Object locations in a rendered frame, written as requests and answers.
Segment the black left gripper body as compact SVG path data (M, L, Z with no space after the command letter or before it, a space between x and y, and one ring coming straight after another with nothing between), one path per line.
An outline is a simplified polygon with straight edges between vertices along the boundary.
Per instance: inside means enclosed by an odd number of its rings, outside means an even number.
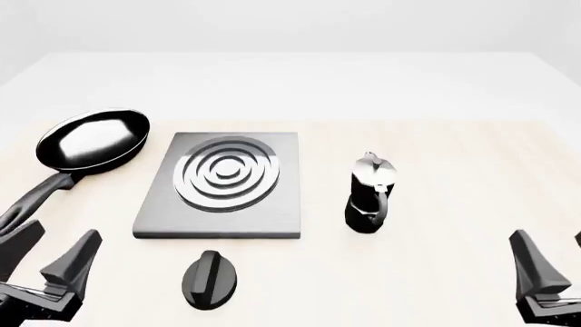
M69 322L83 305L85 282L47 282L42 291L0 282L0 322Z

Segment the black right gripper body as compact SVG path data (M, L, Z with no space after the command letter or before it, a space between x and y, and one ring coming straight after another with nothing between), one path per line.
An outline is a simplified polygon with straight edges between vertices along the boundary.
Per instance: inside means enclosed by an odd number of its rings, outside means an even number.
M524 323L581 327L581 294L540 293L516 295L517 309Z

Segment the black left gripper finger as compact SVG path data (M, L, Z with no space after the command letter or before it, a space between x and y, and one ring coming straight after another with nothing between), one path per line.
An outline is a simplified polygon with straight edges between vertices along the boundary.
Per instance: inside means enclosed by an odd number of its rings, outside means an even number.
M19 226L0 236L0 282L7 282L23 258L35 247L45 232L38 220Z
M45 292L54 295L71 292L83 302L89 272L102 241L98 231L89 230L60 258L45 266L40 271L45 279Z

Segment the flat black stove plate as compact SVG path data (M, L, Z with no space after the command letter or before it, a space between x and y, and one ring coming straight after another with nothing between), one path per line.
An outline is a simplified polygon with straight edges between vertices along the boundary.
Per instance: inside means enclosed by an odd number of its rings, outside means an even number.
M300 238L297 133L176 133L133 236Z

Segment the round black stove knob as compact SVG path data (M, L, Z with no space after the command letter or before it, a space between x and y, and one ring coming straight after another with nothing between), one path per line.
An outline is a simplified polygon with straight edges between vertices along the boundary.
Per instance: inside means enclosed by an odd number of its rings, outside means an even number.
M234 295L238 283L235 267L214 250L206 250L182 277L182 295L196 310L215 310Z

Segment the black frying pan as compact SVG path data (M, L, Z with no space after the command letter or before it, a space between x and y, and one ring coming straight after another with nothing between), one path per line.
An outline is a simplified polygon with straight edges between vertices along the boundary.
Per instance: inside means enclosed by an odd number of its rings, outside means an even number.
M151 124L129 108L78 114L55 125L38 141L39 162L57 171L0 214L0 236L22 225L57 190L71 190L85 176L112 171L146 144Z

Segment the black and silver moka pot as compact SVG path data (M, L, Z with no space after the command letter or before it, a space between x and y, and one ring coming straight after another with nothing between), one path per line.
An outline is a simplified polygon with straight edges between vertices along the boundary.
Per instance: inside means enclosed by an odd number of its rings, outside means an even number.
M389 196L397 172L388 160L373 152L366 152L356 161L344 212L349 228L357 233L375 233L382 227L388 217Z

